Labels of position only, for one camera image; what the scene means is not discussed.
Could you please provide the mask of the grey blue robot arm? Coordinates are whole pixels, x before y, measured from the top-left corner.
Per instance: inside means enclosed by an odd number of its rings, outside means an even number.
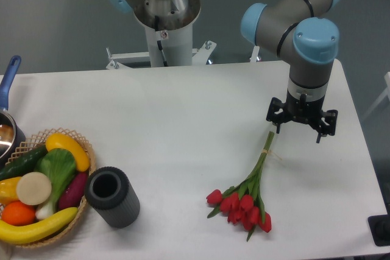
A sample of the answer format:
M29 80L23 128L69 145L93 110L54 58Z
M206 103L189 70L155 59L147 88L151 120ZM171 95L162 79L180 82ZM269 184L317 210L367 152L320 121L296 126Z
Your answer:
M109 0L120 12L133 13L144 27L153 67L194 65L193 23L200 0ZM275 6L251 5L241 35L289 64L286 100L271 100L266 119L309 125L318 137L333 136L336 110L324 111L328 81L338 54L339 30L324 14L339 0L281 0Z

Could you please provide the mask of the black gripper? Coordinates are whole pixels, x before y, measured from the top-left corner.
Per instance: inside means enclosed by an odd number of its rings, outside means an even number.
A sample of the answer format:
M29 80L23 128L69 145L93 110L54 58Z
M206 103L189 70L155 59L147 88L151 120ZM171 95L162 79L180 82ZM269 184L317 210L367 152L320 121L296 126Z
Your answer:
M321 138L334 136L338 110L322 111L325 96L315 101L307 101L306 98L296 99L287 91L286 102L273 97L269 104L266 120L276 127L276 133L280 133L282 124L293 121L310 125L317 131L316 143Z

